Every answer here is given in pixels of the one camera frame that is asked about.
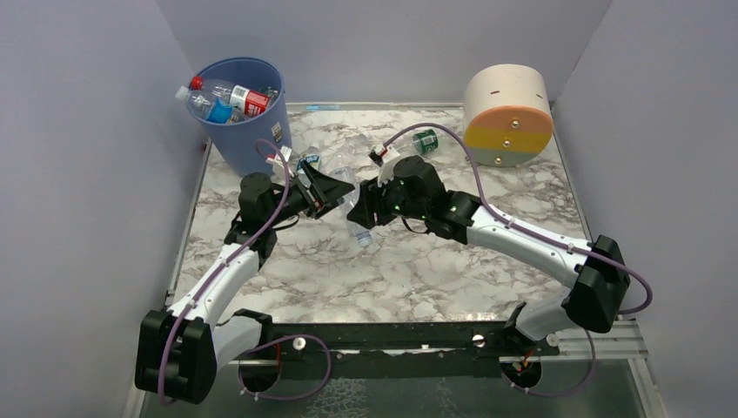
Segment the Ganten small water bottle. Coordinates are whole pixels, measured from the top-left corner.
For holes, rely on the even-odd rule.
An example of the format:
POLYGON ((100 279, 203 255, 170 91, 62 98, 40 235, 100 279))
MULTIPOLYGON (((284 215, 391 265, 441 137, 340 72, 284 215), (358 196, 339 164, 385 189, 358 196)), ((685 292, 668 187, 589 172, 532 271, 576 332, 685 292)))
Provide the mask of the Ganten small water bottle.
POLYGON ((349 212, 359 200, 359 182, 353 170, 349 166, 340 167, 333 170, 331 176, 354 186, 354 189, 342 198, 339 209, 343 215, 348 233, 357 240, 360 247, 370 246, 373 243, 371 232, 347 218, 349 212))

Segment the red label clear bottle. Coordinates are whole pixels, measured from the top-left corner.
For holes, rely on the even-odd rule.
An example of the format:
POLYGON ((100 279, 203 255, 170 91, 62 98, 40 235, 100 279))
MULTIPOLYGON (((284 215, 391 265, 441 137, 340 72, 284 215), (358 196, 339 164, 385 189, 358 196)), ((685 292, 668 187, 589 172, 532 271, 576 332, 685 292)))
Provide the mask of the red label clear bottle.
POLYGON ((195 76, 191 79, 190 87, 213 93, 234 110, 239 110, 246 119, 261 115, 272 103, 272 97, 267 94, 221 79, 195 76))

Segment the blue label clear bottle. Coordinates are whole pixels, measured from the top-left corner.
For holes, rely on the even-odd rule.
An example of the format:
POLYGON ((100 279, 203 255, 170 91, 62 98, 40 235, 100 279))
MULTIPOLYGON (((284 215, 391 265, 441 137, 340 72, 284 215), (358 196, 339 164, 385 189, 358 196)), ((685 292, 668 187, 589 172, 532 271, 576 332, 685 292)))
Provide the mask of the blue label clear bottle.
POLYGON ((214 124, 236 124, 245 122, 244 113, 228 105, 222 98, 208 91, 190 90, 179 87, 175 98, 185 104, 188 112, 195 117, 214 124))

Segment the green white label bottle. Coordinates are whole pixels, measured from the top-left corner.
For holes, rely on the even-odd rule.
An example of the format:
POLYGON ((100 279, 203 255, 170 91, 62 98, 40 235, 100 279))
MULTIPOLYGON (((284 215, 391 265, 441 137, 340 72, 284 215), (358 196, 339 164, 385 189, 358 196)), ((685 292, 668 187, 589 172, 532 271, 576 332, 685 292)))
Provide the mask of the green white label bottle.
POLYGON ((259 92, 266 95, 269 99, 277 98, 280 93, 279 89, 275 89, 271 86, 264 87, 260 89, 259 92))

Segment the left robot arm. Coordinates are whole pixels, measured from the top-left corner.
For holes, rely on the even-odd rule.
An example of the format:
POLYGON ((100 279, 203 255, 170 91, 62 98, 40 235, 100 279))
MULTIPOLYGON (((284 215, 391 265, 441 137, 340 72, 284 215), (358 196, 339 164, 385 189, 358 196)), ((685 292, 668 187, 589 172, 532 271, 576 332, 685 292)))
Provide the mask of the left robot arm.
POLYGON ((163 402, 199 404, 221 368, 241 354, 266 346, 272 325, 269 315, 246 309, 224 325, 218 320, 271 256, 277 243, 275 225, 300 214, 319 219, 356 189, 310 165, 303 170, 303 176, 287 174, 284 185, 262 172, 242 178, 238 216, 214 264, 179 301, 142 319, 136 388, 159 395, 163 402))

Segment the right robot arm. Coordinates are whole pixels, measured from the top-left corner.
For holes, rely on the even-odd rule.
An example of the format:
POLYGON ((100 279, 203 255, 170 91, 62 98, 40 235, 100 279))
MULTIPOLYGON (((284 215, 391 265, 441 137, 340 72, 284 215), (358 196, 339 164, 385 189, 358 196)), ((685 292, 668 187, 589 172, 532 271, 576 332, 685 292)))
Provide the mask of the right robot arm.
POLYGON ((366 229, 396 218, 421 220, 439 238, 504 253, 565 287, 547 299, 518 305, 504 327, 507 340, 528 347, 573 327, 598 334, 611 330, 630 285, 616 241, 600 236, 589 243, 490 213, 481 198, 446 189, 436 169, 420 157, 402 158, 392 169, 385 182, 360 184, 348 220, 366 229))

